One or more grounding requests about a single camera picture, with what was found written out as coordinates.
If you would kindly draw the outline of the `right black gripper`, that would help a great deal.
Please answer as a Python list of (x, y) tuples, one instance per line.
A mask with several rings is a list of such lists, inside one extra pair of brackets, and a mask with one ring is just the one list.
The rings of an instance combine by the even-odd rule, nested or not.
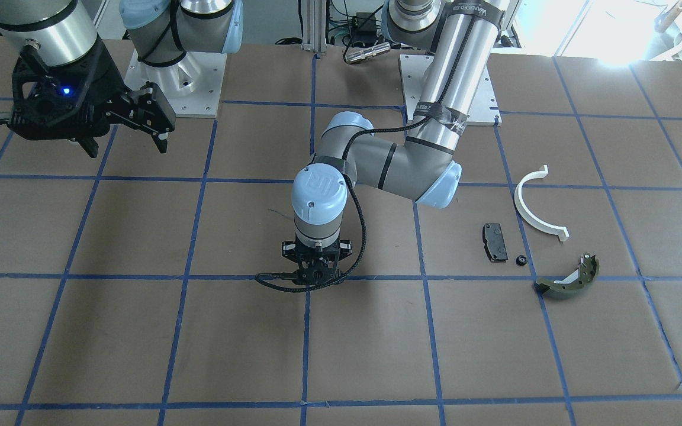
[[(175, 129), (176, 114), (157, 83), (146, 82), (139, 90), (130, 90), (100, 36), (81, 58), (81, 71), (85, 72), (82, 127), (122, 124), (147, 133), (159, 153), (167, 153), (167, 137)], [(89, 157), (98, 157), (96, 137), (79, 135), (74, 141)]]

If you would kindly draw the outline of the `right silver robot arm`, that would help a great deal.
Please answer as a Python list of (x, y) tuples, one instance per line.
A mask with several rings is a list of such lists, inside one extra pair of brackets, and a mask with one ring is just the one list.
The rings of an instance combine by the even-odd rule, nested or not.
[(25, 140), (70, 140), (89, 157), (112, 125), (165, 153), (178, 118), (215, 118), (241, 1), (0, 1), (19, 56), (0, 125)]

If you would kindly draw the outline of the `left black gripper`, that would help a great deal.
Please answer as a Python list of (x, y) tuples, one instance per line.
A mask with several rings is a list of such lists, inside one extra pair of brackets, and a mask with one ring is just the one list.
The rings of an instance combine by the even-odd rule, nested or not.
[(338, 267), (339, 262), (351, 254), (350, 240), (337, 239), (327, 247), (306, 246), (298, 239), (282, 242), (282, 256), (299, 267)]

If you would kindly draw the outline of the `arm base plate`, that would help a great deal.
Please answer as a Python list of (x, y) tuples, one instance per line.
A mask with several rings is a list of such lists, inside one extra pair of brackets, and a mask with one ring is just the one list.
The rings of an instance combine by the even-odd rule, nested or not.
[(217, 118), (227, 54), (187, 52), (178, 64), (152, 67), (133, 52), (124, 83), (138, 90), (157, 83), (178, 118)]
[[(400, 55), (401, 85), (406, 101), (408, 123), (414, 121), (413, 114), (433, 62), (434, 56)], [(494, 126), (503, 123), (487, 66), (482, 68), (479, 75), (473, 73), (467, 77), (457, 73), (451, 84), (449, 92), (455, 94), (454, 98), (458, 104), (465, 103), (469, 95), (472, 95), (470, 108), (465, 113), (468, 126)]]

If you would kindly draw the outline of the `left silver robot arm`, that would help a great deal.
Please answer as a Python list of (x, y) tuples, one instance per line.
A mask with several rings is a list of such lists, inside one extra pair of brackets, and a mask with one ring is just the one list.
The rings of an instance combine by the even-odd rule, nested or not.
[(433, 52), (403, 143), (381, 137), (355, 112), (336, 114), (308, 164), (292, 184), (295, 240), (282, 256), (312, 267), (349, 255), (340, 239), (353, 187), (376, 187), (419, 204), (444, 208), (462, 166), (454, 159), (490, 52), (503, 27), (507, 1), (386, 1), (382, 31), (394, 41)]

